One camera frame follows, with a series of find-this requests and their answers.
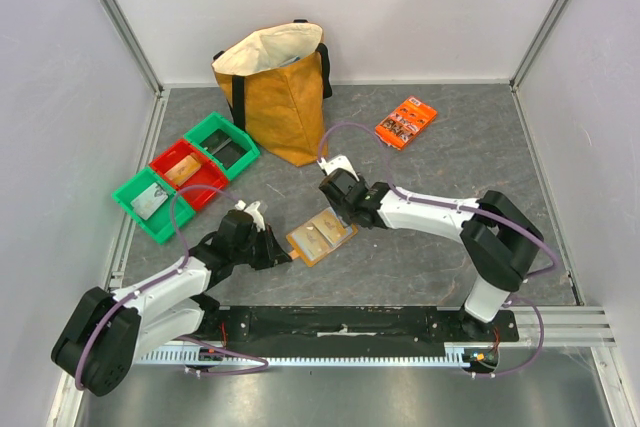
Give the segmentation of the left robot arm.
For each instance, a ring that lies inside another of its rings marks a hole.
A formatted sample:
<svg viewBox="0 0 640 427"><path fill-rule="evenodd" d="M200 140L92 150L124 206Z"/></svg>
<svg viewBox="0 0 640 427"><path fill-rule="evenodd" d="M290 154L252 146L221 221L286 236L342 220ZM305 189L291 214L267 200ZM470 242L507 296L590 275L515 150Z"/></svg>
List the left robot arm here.
<svg viewBox="0 0 640 427"><path fill-rule="evenodd" d="M232 209L161 272L109 292L86 291L51 351L51 360L71 375L79 390L96 396L113 391L140 357L181 336L216 335L217 301L207 291L234 268L270 269L291 262L256 205Z"/></svg>

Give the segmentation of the yellow leather card holder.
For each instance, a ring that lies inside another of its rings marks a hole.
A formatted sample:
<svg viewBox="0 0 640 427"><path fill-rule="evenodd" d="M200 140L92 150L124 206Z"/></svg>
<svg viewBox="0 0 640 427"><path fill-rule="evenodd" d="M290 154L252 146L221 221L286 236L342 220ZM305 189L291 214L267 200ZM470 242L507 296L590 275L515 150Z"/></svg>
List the yellow leather card holder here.
<svg viewBox="0 0 640 427"><path fill-rule="evenodd" d="M295 254L312 267L356 235L355 225L347 225L328 207L286 235Z"/></svg>

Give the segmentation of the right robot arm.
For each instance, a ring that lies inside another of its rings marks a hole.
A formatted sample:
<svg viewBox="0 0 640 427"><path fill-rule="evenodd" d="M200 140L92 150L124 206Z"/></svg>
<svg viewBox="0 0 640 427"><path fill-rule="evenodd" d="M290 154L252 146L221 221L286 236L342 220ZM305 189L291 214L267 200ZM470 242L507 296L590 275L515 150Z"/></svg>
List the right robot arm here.
<svg viewBox="0 0 640 427"><path fill-rule="evenodd" d="M479 199L419 195L377 182L371 186L342 167L325 167L319 189L336 214L364 228L411 230L460 243L476 269L476 280L458 315L467 339L483 339L494 318L519 290L544 243L540 231L502 193Z"/></svg>

